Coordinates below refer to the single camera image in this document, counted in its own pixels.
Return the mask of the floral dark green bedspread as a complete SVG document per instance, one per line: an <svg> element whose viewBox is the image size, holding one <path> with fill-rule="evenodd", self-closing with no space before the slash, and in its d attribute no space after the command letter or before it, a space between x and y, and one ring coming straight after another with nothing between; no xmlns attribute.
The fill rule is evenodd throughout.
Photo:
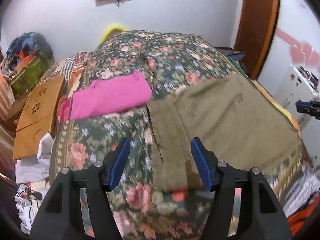
<svg viewBox="0 0 320 240"><path fill-rule="evenodd" d="M73 83L67 96L89 86L136 71L143 73L153 99L169 99L202 80L241 74L229 59L202 38L178 33L134 30L103 42L92 52L93 61ZM125 239L192 239L199 237L214 195L205 190L164 193L152 184L152 133L147 109L68 120L56 124L50 179L63 167L87 168L116 148L122 137L131 153L118 187L108 193L120 234Z"/></svg>

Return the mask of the wooden folding lap table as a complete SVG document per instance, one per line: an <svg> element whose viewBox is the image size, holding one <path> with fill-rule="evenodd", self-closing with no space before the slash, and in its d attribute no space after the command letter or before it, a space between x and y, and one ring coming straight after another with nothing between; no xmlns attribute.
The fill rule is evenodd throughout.
<svg viewBox="0 0 320 240"><path fill-rule="evenodd" d="M35 155L44 135L52 135L64 82L65 76L58 75L36 86L28 95L16 129L14 160Z"/></svg>

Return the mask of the white paper sheet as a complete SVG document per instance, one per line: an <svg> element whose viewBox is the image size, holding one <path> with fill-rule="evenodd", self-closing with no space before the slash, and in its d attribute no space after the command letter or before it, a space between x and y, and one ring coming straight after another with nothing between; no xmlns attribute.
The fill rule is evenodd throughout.
<svg viewBox="0 0 320 240"><path fill-rule="evenodd" d="M34 183L49 177L50 159L54 139L46 133L39 142L38 151L16 163L16 183Z"/></svg>

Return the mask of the olive khaki pants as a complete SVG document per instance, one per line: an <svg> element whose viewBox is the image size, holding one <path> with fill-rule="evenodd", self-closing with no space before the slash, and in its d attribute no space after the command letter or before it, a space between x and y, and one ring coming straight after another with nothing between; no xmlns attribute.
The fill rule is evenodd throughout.
<svg viewBox="0 0 320 240"><path fill-rule="evenodd" d="M297 129L250 81L234 74L205 80L147 105L153 137L153 186L198 189L204 183L191 156L198 137L234 168L269 174L301 145Z"/></svg>

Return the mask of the striped orange blanket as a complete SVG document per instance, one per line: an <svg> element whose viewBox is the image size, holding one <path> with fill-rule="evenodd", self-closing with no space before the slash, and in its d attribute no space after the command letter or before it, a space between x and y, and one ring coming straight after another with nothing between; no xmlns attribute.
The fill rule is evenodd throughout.
<svg viewBox="0 0 320 240"><path fill-rule="evenodd" d="M49 67L41 76L39 85L45 83L47 80L62 75L64 76L65 81L63 82L60 96L67 96L76 78L81 75L82 71L89 66L92 61L93 53L83 51L78 52Z"/></svg>

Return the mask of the pile of colourful clothes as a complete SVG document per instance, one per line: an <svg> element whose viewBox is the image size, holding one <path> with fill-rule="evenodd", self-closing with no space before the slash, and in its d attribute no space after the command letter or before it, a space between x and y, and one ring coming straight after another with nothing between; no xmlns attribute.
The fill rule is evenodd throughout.
<svg viewBox="0 0 320 240"><path fill-rule="evenodd" d="M12 61L18 57L20 51L31 51L45 59L53 57L53 50L46 38L37 32L23 33L20 37L15 38L7 49L6 59L9 62Z"/></svg>

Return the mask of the pink folded cloth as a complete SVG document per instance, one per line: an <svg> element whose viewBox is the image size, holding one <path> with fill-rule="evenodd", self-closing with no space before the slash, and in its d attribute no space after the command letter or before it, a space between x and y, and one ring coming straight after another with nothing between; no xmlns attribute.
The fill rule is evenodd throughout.
<svg viewBox="0 0 320 240"><path fill-rule="evenodd" d="M90 86L75 91L57 110L59 122L88 119L124 112L151 100L152 90L142 72L94 80Z"/></svg>

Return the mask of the brown wooden door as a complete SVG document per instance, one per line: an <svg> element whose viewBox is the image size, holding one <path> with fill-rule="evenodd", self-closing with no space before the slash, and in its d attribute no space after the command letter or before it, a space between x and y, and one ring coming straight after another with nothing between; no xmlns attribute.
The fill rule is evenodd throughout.
<svg viewBox="0 0 320 240"><path fill-rule="evenodd" d="M234 49L245 53L247 75L256 79L267 58L278 20L280 0L243 0Z"/></svg>

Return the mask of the yellow pool noodle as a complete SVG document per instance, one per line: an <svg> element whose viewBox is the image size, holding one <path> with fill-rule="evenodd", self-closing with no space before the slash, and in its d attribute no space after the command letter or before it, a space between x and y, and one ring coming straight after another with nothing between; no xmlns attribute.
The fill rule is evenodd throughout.
<svg viewBox="0 0 320 240"><path fill-rule="evenodd" d="M102 38L100 39L100 44L105 42L108 38L112 37L114 34L117 33L123 33L127 32L128 29L118 25L118 24L112 24L109 27L107 27L102 35Z"/></svg>

